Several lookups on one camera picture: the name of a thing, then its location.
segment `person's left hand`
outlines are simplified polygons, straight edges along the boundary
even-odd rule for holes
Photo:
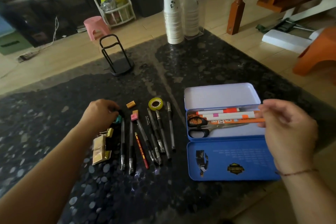
[[[78,127],[89,130],[93,135],[106,131],[119,115],[119,105],[114,101],[99,99],[86,108]]]

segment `logo on pencil case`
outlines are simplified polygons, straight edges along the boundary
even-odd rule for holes
[[[233,173],[233,174],[240,174],[242,173],[244,170],[244,168],[241,166],[241,165],[238,165],[236,163],[232,163],[230,164],[228,167],[227,167],[227,170],[230,172],[230,173]]]

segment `orange plastic chair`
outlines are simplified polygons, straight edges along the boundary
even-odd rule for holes
[[[305,76],[318,62],[336,61],[336,27],[324,29],[321,34],[299,56],[293,73]]]
[[[101,16],[95,16],[88,18],[84,21],[84,25],[86,27],[87,33],[91,41],[95,40],[95,36],[93,35],[96,31],[100,31],[103,35],[110,34],[110,29],[104,22]]]

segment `forearm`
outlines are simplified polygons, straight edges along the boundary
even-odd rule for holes
[[[298,223],[336,223],[336,197],[318,172],[283,177]]]
[[[56,223],[78,178],[94,135],[78,127],[68,135],[2,199],[3,223]]]

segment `scissors handle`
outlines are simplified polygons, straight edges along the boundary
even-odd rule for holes
[[[191,128],[189,129],[188,131],[188,135],[192,138],[194,138],[191,134],[192,132],[203,132],[203,136],[202,137],[199,137],[199,138],[204,138],[204,137],[208,137],[209,134],[210,134],[210,130],[207,129],[207,128],[200,128],[200,127],[197,127],[197,128]]]
[[[200,116],[194,116],[187,120],[188,127],[198,128],[200,126],[205,126],[208,124],[208,121]]]

